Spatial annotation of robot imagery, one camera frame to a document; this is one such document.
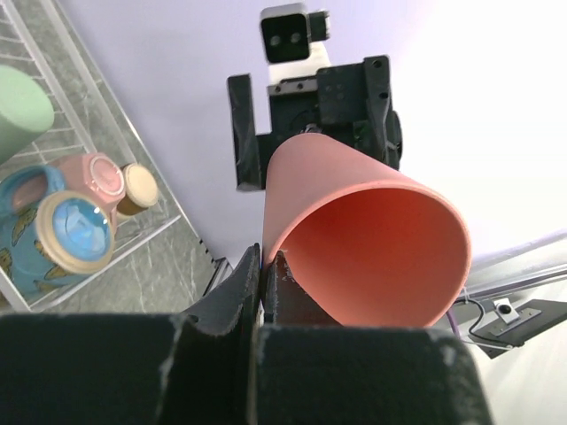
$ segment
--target green cup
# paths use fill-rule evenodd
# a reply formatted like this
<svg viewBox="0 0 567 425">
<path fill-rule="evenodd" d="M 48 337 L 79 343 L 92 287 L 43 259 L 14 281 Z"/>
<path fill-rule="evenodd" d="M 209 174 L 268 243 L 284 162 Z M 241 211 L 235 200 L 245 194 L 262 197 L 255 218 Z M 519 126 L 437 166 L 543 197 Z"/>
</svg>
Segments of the green cup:
<svg viewBox="0 0 567 425">
<path fill-rule="evenodd" d="M 55 113 L 42 87 L 11 66 L 0 66 L 0 165 L 53 126 Z"/>
</svg>

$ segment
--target wire rack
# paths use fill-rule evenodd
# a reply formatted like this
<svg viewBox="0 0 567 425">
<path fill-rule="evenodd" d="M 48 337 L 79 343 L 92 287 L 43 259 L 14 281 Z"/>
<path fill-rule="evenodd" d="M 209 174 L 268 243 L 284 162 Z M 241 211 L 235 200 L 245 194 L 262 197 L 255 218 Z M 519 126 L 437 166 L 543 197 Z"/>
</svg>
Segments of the wire rack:
<svg viewBox="0 0 567 425">
<path fill-rule="evenodd" d="M 0 65 L 12 66 L 32 77 L 51 100 L 55 112 L 55 121 L 50 131 L 0 166 L 0 180 L 25 166 L 46 164 L 66 155 L 97 151 L 89 131 L 82 125 L 56 75 L 50 69 L 11 0 L 0 0 Z M 108 111 L 106 112 L 105 117 L 113 121 L 112 115 L 109 116 Z M 115 128 L 117 127 L 115 121 L 112 124 Z M 121 155 L 120 158 L 113 158 L 113 160 L 119 165 L 136 162 L 122 134 L 115 133 L 115 140 L 120 146 Z M 160 196 L 158 204 L 151 210 L 119 225 L 115 253 L 108 267 L 125 258 L 180 218 L 180 215 L 174 217 L 167 215 L 165 200 Z M 24 299 L 4 272 L 0 270 L 0 291 L 5 298 L 0 298 L 0 313 L 12 309 L 41 311 L 49 308 L 71 297 L 104 271 L 93 274 L 77 285 L 54 290 L 36 299 Z"/>
</svg>

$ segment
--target camera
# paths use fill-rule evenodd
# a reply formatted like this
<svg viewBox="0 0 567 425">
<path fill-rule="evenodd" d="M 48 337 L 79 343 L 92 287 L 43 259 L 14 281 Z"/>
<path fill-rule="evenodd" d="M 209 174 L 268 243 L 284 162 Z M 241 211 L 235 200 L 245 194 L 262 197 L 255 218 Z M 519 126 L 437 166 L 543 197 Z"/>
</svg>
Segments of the camera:
<svg viewBox="0 0 567 425">
<path fill-rule="evenodd" d="M 266 60 L 282 64 L 309 58 L 310 43 L 329 38 L 328 17 L 326 11 L 308 13 L 302 3 L 264 9 L 260 29 Z"/>
<path fill-rule="evenodd" d="M 508 298 L 499 298 L 493 301 L 494 310 L 507 325 L 520 319 L 520 315 L 512 306 Z"/>
</svg>

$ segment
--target white backdrop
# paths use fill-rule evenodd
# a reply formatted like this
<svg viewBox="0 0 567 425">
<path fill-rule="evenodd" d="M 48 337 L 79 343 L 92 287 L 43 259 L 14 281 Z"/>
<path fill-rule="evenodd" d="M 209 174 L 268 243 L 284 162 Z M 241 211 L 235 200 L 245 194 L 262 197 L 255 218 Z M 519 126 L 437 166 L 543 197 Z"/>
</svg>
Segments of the white backdrop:
<svg viewBox="0 0 567 425">
<path fill-rule="evenodd" d="M 235 191 L 225 81 L 252 73 L 257 129 L 268 131 L 258 19 L 262 8 L 284 2 L 60 2 L 193 226 L 213 255 L 234 264 L 260 240 L 263 196 Z M 461 209 L 475 254 L 564 226 L 562 2 L 307 4 L 330 10 L 333 64 L 390 55 L 402 171 Z M 540 293 L 562 295 L 551 287 Z M 477 356 L 499 424 L 567 423 L 564 332 L 556 327 L 496 361 Z"/>
</svg>

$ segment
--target gray marble surface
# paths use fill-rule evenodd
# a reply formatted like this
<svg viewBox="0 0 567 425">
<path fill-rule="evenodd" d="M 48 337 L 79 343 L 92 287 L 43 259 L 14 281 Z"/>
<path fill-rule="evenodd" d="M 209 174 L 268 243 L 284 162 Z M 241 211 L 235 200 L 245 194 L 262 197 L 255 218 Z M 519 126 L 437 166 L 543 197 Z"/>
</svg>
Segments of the gray marble surface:
<svg viewBox="0 0 567 425">
<path fill-rule="evenodd" d="M 16 66 L 34 76 L 50 93 L 57 114 L 56 131 L 42 136 L 23 155 L 2 164 L 0 178 L 23 166 L 79 153 L 84 151 L 83 145 L 92 143 L 97 151 L 105 152 L 119 165 L 135 160 L 148 167 L 158 180 L 162 195 L 159 204 L 118 230 L 117 246 L 123 251 L 133 245 L 132 237 L 149 236 L 183 215 L 58 5 L 51 0 L 12 0 L 6 1 L 4 8 L 0 11 L 0 64 Z M 25 24 L 32 43 L 2 40 L 21 41 L 27 36 L 26 30 L 14 25 L 15 12 Z M 52 78 L 46 77 L 47 67 L 52 71 Z M 213 272 L 213 259 L 182 216 L 51 310 L 70 313 L 180 311 L 198 300 Z M 50 299 L 56 295 L 60 292 L 50 294 Z"/>
</svg>

